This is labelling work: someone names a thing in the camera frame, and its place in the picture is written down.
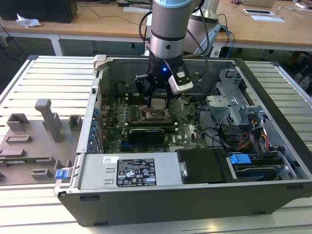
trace white paper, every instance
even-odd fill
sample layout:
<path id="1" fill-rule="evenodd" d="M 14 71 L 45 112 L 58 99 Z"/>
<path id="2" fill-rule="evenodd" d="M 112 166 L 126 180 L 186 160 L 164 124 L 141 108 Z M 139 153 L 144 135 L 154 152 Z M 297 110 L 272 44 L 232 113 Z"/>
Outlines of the white paper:
<path id="1" fill-rule="evenodd" d="M 18 16 L 18 19 L 16 20 L 16 22 L 18 23 L 18 25 L 23 26 L 25 28 L 41 25 L 41 23 L 39 22 L 39 19 L 26 19 L 18 14 L 17 16 Z"/>
<path id="2" fill-rule="evenodd" d="M 104 156 L 103 163 L 117 163 L 118 159 L 118 156 Z"/>
<path id="3" fill-rule="evenodd" d="M 270 21 L 270 22 L 282 22 L 285 23 L 284 20 L 280 18 L 272 18 L 269 16 L 251 16 L 256 21 Z"/>
<path id="4" fill-rule="evenodd" d="M 135 6 L 125 6 L 123 8 L 123 11 L 124 12 L 139 12 L 139 13 L 147 13 L 150 11 L 149 8 L 147 9 L 143 9 L 143 8 L 140 8 L 140 7 L 135 7 Z"/>

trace yellow wire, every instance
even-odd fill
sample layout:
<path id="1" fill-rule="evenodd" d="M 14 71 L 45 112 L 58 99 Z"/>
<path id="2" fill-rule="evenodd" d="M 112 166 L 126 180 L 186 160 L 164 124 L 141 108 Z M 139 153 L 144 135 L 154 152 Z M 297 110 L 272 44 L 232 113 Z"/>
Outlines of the yellow wire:
<path id="1" fill-rule="evenodd" d="M 241 150 L 243 148 L 245 148 L 247 145 L 249 145 L 251 143 L 250 140 L 248 140 L 246 143 L 244 143 L 242 146 L 240 146 L 237 150 Z"/>

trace gray plastic part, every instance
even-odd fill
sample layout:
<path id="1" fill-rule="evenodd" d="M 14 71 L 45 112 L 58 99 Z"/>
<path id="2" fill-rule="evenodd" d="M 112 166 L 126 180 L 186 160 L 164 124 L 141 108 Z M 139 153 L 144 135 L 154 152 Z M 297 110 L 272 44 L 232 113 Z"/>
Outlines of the gray plastic part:
<path id="1" fill-rule="evenodd" d="M 48 159 L 37 159 L 36 163 L 38 165 L 55 165 L 55 159 L 51 156 Z"/>
<path id="2" fill-rule="evenodd" d="M 11 114 L 6 123 L 12 132 L 20 132 L 25 131 L 23 124 L 29 123 L 29 121 L 24 114 Z"/>
<path id="3" fill-rule="evenodd" d="M 32 169 L 48 168 L 51 172 L 54 172 L 54 166 L 56 160 L 59 159 L 63 165 L 65 165 L 68 159 L 72 163 L 75 161 L 76 149 L 79 140 L 79 131 L 71 131 L 68 121 L 61 121 L 62 127 L 60 128 L 62 141 L 55 143 L 51 134 L 46 132 L 42 124 L 42 120 L 30 120 L 28 124 L 24 124 L 25 132 L 12 132 L 8 130 L 6 136 L 24 136 L 30 135 L 32 140 L 30 142 L 22 143 L 7 143 L 3 140 L 0 144 L 0 151 L 11 151 L 24 149 L 26 155 L 24 157 L 16 158 L 1 158 L 0 171 L 5 174 L 5 179 L 0 182 L 0 186 L 3 185 L 19 185 L 19 184 L 45 184 L 54 183 L 55 179 L 41 179 L 34 180 L 31 177 Z"/>
<path id="4" fill-rule="evenodd" d="M 62 122 L 61 122 L 60 119 L 59 119 L 58 113 L 52 113 L 52 114 L 53 114 L 53 116 L 54 116 L 54 119 L 55 119 L 56 123 L 58 124 L 58 129 L 61 129 L 61 127 L 62 127 Z M 49 127 L 47 126 L 47 124 L 46 124 L 44 121 L 42 122 L 42 124 L 43 124 L 43 126 L 44 126 L 44 128 L 45 128 L 46 131 L 49 131 L 49 130 L 50 130 Z"/>
<path id="5" fill-rule="evenodd" d="M 34 179 L 51 179 L 53 175 L 48 168 L 45 168 L 45 169 L 33 169 L 31 176 Z"/>
<path id="6" fill-rule="evenodd" d="M 26 152 L 23 149 L 0 151 L 0 157 L 24 157 L 25 155 Z"/>
<path id="7" fill-rule="evenodd" d="M 80 131 L 82 128 L 82 119 L 80 115 L 71 115 L 68 119 L 71 131 Z"/>
<path id="8" fill-rule="evenodd" d="M 17 136 L 6 136 L 4 138 L 6 143 L 27 143 L 31 141 L 30 135 L 17 135 Z"/>
<path id="9" fill-rule="evenodd" d="M 5 161 L 0 161 L 0 168 L 6 168 L 8 167 L 8 164 L 6 164 Z"/>
<path id="10" fill-rule="evenodd" d="M 62 168 L 63 168 L 62 163 L 60 162 L 60 160 L 57 160 L 54 166 L 54 171 L 57 171 L 58 169 L 62 169 Z"/>
<path id="11" fill-rule="evenodd" d="M 45 128 L 50 130 L 54 142 L 61 141 L 61 133 L 59 130 L 60 120 L 55 118 L 51 111 L 51 100 L 50 99 L 38 99 L 35 104 L 35 109 L 41 112 L 45 122 Z"/>
<path id="12" fill-rule="evenodd" d="M 0 181 L 2 181 L 3 178 L 5 178 L 5 176 L 4 176 L 4 174 L 2 174 L 2 173 L 0 172 Z"/>
<path id="13" fill-rule="evenodd" d="M 66 167 L 72 167 L 72 166 L 73 166 L 73 164 L 72 164 L 71 160 L 68 159 L 66 162 Z"/>

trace table leg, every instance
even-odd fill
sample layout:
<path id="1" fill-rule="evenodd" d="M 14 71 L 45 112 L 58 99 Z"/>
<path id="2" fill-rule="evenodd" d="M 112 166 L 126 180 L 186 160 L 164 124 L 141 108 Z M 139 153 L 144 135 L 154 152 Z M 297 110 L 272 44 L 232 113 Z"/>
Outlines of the table leg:
<path id="1" fill-rule="evenodd" d="M 8 43 L 6 42 L 6 37 L 0 37 L 0 45 L 3 47 L 3 48 L 6 48 L 8 47 Z"/>
<path id="2" fill-rule="evenodd" d="M 97 53 L 97 52 L 98 52 L 98 49 L 97 49 L 96 41 L 95 41 L 95 40 L 92 40 L 92 41 L 91 41 L 91 45 L 92 45 L 92 51 L 93 51 L 94 53 Z"/>
<path id="3" fill-rule="evenodd" d="M 51 42 L 53 45 L 54 53 L 56 56 L 63 56 L 64 52 L 62 46 L 60 44 L 59 38 L 51 38 Z"/>
<path id="4" fill-rule="evenodd" d="M 259 55 L 259 59 L 265 59 L 266 55 L 268 54 L 269 50 L 263 49 L 261 54 Z"/>

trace barcode sticker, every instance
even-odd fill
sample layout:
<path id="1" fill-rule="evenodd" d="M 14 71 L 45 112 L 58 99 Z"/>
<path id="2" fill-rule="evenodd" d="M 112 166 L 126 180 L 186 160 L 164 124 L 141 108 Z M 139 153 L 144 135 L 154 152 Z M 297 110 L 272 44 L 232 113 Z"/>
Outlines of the barcode sticker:
<path id="1" fill-rule="evenodd" d="M 117 163 L 119 157 L 115 156 L 104 156 L 103 163 Z"/>

